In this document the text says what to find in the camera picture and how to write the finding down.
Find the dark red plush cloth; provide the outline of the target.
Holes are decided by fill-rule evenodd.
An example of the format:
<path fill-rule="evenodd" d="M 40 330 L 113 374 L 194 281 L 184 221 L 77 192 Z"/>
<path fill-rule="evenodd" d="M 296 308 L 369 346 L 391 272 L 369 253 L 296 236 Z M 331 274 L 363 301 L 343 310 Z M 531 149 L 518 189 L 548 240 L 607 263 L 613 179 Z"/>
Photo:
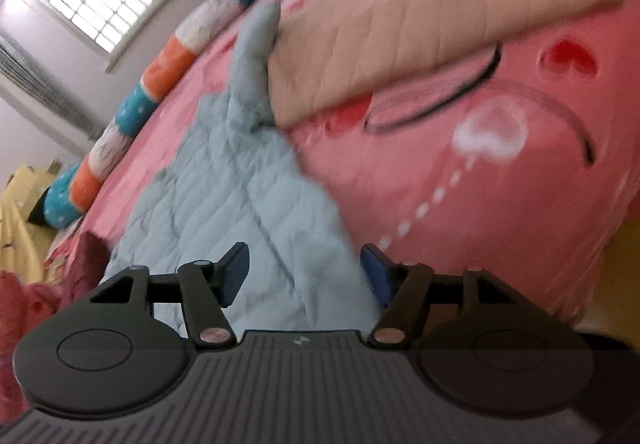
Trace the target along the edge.
<path fill-rule="evenodd" d="M 13 354 L 25 334 L 67 307 L 102 279 L 111 251 L 91 232 L 63 245 L 63 262 L 53 268 L 53 282 L 26 283 L 1 272 L 1 422 L 8 424 L 27 409 L 13 372 Z"/>

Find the yellow printed sheet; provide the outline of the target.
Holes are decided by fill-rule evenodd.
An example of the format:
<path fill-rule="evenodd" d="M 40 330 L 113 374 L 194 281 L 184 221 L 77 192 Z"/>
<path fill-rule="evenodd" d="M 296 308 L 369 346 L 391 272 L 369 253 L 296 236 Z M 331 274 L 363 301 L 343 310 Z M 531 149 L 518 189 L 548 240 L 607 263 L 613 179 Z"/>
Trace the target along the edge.
<path fill-rule="evenodd" d="M 50 282 L 44 265 L 56 232 L 28 221 L 37 201 L 54 181 L 45 170 L 22 166 L 1 191 L 1 270 L 23 282 Z"/>

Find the striped orange teal bolster pillow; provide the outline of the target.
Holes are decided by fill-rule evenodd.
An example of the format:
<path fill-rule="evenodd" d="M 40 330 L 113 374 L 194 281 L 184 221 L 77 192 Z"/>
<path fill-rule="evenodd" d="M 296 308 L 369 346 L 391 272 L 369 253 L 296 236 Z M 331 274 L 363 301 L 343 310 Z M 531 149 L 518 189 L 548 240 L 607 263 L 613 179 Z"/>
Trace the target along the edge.
<path fill-rule="evenodd" d="M 87 213 L 158 105 L 205 48 L 254 1 L 204 0 L 178 25 L 82 162 L 56 178 L 42 195 L 36 212 L 44 223 L 61 230 Z"/>

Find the pink printed bed blanket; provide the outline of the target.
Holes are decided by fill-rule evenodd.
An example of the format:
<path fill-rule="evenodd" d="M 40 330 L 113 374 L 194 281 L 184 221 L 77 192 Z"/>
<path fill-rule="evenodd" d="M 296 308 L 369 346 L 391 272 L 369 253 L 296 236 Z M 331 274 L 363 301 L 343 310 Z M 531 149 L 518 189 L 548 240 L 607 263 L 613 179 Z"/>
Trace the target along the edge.
<path fill-rule="evenodd" d="M 280 7 L 268 70 L 283 21 L 307 1 L 255 0 L 220 33 L 77 220 L 127 224 L 198 102 L 226 89 L 247 15 Z M 372 243 L 439 272 L 487 269 L 571 320 L 639 193 L 639 0 L 513 35 L 291 128 L 273 121 L 336 204 L 356 256 Z"/>

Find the wall air conditioner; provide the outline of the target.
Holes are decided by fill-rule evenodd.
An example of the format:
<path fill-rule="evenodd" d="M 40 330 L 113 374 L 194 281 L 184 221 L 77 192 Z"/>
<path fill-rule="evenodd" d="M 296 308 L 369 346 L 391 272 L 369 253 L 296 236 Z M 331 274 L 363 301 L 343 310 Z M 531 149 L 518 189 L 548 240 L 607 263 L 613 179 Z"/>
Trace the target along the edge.
<path fill-rule="evenodd" d="M 96 140 L 103 132 L 103 123 L 41 71 L 38 64 L 6 36 L 1 37 L 1 74 L 90 140 Z"/>

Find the light blue quilted jacket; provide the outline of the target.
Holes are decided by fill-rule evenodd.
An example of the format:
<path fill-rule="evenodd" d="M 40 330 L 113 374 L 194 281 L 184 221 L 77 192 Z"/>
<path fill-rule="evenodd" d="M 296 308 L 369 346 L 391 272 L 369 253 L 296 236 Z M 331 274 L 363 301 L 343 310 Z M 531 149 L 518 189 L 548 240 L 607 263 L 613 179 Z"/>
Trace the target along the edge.
<path fill-rule="evenodd" d="M 217 261 L 243 242 L 250 271 L 226 312 L 237 334 L 370 331 L 380 307 L 336 204 L 302 174 L 274 126 L 267 60 L 279 22 L 275 2 L 247 15 L 226 89 L 198 102 L 174 160 L 134 205 L 105 273 L 142 264 L 165 274 Z"/>

